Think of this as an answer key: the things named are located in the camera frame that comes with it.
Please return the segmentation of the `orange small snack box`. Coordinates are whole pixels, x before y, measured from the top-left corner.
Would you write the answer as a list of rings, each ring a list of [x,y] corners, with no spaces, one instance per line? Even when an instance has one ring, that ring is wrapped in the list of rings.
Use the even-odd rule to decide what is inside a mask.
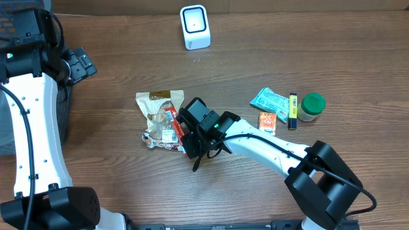
[[[277,115],[275,113],[260,112],[258,117],[258,129],[274,136],[276,131],[276,119]]]

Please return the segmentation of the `red snack stick packet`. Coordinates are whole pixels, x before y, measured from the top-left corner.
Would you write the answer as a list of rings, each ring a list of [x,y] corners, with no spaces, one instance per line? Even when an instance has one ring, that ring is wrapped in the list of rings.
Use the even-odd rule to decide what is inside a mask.
[[[183,147],[182,141],[181,141],[181,138],[185,135],[185,133],[183,131],[183,128],[179,124],[179,122],[177,122],[177,120],[176,120],[176,117],[177,117],[178,113],[177,113],[177,111],[176,111],[176,109],[174,108],[173,105],[171,105],[170,107],[165,108],[164,110],[165,110],[165,114],[166,114],[168,120],[170,121],[170,123],[172,125],[172,128],[173,128],[173,130],[175,132],[175,135],[177,137],[178,144],[179,144],[178,149],[180,151],[182,151],[185,156],[187,156],[187,153],[186,153],[186,151],[185,151],[185,149]]]

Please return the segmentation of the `teal plastic packet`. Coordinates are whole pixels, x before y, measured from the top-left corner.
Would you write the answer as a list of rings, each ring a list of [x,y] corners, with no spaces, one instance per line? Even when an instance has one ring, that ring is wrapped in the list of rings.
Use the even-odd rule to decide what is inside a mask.
[[[251,105],[270,113],[275,113],[284,123],[288,122],[289,116],[289,98],[281,96],[270,88],[263,88],[254,99]]]

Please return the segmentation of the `beige snack pouch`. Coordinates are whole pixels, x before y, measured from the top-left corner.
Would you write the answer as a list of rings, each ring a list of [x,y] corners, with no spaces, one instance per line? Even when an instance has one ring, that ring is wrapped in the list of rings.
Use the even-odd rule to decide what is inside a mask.
[[[146,118],[147,129],[144,132],[162,142],[178,142],[164,109],[173,105],[178,113],[184,101],[183,90],[136,93],[135,100]]]

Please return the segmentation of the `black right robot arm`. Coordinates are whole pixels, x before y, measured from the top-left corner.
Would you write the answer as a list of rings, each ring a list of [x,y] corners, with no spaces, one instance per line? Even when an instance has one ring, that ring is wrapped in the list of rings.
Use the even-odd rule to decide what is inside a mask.
[[[183,148],[197,171],[210,152],[227,151],[251,158],[281,175],[306,215],[302,229],[335,229],[362,190],[362,183],[325,142],[295,144],[262,132],[232,112],[218,115],[202,99],[181,108],[177,122],[186,124]]]

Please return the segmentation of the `yellow highlighter pen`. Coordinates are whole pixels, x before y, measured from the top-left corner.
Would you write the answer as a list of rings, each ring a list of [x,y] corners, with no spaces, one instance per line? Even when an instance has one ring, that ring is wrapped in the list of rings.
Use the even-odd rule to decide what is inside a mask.
[[[297,129],[297,103],[298,96],[296,93],[289,94],[289,114],[288,114],[288,129]]]

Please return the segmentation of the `green lid jar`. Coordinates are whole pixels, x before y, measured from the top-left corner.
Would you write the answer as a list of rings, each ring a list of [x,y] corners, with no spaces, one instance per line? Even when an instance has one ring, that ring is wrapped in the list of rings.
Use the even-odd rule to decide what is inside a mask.
[[[297,117],[305,122],[315,120],[325,109],[326,101],[319,93],[309,93],[298,105]]]

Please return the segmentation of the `grey plastic mesh basket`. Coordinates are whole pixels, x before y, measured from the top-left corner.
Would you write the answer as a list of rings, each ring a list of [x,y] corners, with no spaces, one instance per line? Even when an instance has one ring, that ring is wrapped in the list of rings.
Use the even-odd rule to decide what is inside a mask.
[[[69,113],[72,100],[72,88],[67,87],[58,91],[57,115],[61,146],[64,147],[68,139]],[[14,155],[15,145],[13,137],[12,117],[6,95],[1,91],[1,155]]]

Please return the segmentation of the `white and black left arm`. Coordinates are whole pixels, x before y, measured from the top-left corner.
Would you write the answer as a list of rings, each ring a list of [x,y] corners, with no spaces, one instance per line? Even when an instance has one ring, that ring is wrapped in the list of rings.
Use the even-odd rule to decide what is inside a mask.
[[[17,171],[2,219],[17,229],[133,229],[125,214],[101,207],[93,188],[73,185],[62,154],[58,91],[96,67],[83,48],[65,48],[53,13],[17,10],[13,25],[17,35],[1,49],[1,90],[12,117]]]

